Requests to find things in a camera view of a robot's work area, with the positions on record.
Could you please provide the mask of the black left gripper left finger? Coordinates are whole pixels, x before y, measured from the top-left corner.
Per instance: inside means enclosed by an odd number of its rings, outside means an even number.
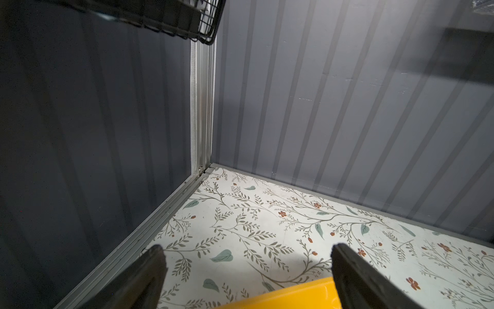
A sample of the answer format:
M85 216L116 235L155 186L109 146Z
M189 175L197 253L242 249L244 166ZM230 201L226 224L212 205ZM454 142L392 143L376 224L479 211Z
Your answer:
M166 274L163 248L154 245L81 308L157 308Z

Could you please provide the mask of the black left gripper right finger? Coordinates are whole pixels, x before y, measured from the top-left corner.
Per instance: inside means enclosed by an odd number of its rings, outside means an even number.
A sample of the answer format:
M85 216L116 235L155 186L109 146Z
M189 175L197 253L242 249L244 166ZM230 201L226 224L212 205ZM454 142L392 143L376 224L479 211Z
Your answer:
M342 308L421 308L345 243L333 245L331 259Z

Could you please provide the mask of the yellow plastic storage box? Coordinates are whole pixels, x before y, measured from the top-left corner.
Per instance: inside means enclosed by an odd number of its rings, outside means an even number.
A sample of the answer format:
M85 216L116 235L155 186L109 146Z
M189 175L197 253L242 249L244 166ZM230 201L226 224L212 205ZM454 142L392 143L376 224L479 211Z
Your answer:
M236 301L218 308L340 309L342 305L333 278L324 278Z

